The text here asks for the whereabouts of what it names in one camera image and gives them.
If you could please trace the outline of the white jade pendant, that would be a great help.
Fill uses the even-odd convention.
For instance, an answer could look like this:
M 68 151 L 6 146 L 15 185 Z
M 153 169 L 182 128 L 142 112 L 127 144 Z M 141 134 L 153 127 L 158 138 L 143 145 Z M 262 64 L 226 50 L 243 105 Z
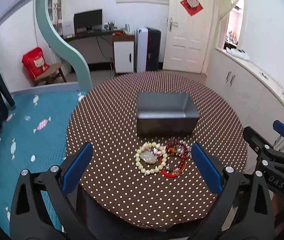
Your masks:
M 152 151 L 144 150 L 140 154 L 140 159 L 147 164 L 154 165 L 158 160 L 158 156 Z

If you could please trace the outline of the grey metal tin box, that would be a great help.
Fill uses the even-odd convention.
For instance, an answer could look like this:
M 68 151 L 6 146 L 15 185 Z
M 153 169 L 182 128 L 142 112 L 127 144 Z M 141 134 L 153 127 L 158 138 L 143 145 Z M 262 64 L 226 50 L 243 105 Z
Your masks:
M 189 136 L 200 117 L 189 93 L 137 94 L 137 135 L 140 137 Z

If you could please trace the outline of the dark wooden desk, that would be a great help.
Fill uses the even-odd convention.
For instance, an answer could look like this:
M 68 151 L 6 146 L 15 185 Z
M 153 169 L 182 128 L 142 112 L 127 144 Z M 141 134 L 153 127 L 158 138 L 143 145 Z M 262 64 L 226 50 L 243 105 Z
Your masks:
M 64 41 L 70 42 L 72 40 L 79 40 L 83 38 L 89 38 L 89 37 L 97 37 L 97 36 L 109 36 L 113 35 L 114 33 L 121 33 L 123 34 L 124 31 L 122 29 L 113 29 L 113 30 L 93 30 L 89 32 L 84 33 L 78 33 L 75 35 L 70 35 L 67 37 L 62 37 Z

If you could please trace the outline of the teal curved bunk frame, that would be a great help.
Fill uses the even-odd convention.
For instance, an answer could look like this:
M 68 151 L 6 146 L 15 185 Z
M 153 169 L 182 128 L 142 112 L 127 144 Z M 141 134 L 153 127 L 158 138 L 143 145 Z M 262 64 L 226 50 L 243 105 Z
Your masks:
M 90 70 L 82 54 L 67 44 L 54 30 L 48 14 L 48 0 L 35 0 L 35 12 L 39 30 L 53 51 L 68 61 L 75 69 L 79 87 L 82 91 L 93 89 Z

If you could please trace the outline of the blue candy print bedsheet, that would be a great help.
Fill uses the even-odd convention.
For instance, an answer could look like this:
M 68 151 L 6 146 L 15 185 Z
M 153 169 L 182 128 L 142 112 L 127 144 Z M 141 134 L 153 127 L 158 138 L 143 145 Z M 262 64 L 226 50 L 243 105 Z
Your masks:
M 9 233 L 11 204 L 23 169 L 47 171 L 67 156 L 67 127 L 84 92 L 15 96 L 0 132 L 0 227 Z

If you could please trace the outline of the wooden stool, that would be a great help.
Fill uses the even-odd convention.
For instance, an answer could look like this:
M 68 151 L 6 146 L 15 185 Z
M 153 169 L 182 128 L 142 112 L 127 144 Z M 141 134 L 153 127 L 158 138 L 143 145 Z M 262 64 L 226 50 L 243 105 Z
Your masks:
M 39 83 L 45 82 L 47 85 L 52 84 L 58 77 L 61 77 L 63 82 L 67 82 L 65 75 L 62 71 L 62 63 L 55 63 L 49 66 L 49 68 L 42 73 L 40 76 L 36 77 L 33 81 L 36 87 Z

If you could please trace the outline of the red door decoration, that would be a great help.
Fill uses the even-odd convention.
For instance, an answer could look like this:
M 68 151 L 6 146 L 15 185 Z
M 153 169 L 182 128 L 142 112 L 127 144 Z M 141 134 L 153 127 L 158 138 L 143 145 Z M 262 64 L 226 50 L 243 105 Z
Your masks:
M 203 7 L 199 0 L 183 0 L 181 1 L 181 5 L 184 7 L 184 9 L 190 16 L 194 16 L 198 12 L 203 10 Z

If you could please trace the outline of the black computer monitor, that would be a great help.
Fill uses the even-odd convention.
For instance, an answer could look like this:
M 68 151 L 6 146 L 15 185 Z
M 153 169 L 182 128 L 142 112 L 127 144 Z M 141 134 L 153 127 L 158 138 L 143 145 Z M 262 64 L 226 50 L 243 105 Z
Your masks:
M 102 27 L 102 9 L 80 12 L 74 15 L 74 29 Z

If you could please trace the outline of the white panel door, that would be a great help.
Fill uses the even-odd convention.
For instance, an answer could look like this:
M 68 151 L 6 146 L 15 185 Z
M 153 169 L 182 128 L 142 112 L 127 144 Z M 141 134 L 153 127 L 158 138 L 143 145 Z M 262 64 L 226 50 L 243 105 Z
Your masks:
M 183 0 L 169 1 L 164 70 L 201 73 L 213 17 L 214 0 L 199 0 L 203 10 L 190 16 Z

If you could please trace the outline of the long white cabinet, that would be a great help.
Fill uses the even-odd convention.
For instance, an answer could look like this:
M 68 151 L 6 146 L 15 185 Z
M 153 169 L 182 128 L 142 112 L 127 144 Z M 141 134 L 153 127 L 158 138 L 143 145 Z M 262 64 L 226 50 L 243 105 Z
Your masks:
M 255 64 L 220 49 L 211 53 L 206 84 L 235 111 L 242 126 L 250 126 L 271 145 L 284 152 L 284 138 L 273 122 L 284 124 L 282 88 Z

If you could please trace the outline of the white display cupboard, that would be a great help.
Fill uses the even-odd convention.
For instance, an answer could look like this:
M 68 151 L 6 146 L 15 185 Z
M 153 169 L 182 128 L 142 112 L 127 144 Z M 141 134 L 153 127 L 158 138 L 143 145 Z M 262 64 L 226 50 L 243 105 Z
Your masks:
M 48 0 L 48 13 L 54 29 L 62 36 L 62 0 Z

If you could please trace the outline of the red cat cushion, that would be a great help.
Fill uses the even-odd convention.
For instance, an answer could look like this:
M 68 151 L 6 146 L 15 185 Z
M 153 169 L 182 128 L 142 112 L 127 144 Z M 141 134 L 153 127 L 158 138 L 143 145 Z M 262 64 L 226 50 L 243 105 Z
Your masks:
M 44 59 L 43 50 L 39 47 L 24 54 L 22 63 L 31 81 L 35 81 L 38 76 L 42 75 L 49 68 Z

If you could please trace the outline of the black and white suitcase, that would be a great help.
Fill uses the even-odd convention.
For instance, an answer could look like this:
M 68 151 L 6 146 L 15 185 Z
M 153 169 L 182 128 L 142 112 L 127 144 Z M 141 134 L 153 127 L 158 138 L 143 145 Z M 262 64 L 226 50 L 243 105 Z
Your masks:
M 136 72 L 157 71 L 161 32 L 154 28 L 138 28 L 135 32 Z

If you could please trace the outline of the small white cabinet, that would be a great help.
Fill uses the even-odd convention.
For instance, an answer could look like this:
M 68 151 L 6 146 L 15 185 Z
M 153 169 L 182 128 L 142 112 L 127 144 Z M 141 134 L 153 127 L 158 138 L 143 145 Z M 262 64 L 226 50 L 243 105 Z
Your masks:
M 117 74 L 134 72 L 134 35 L 113 35 L 113 57 Z

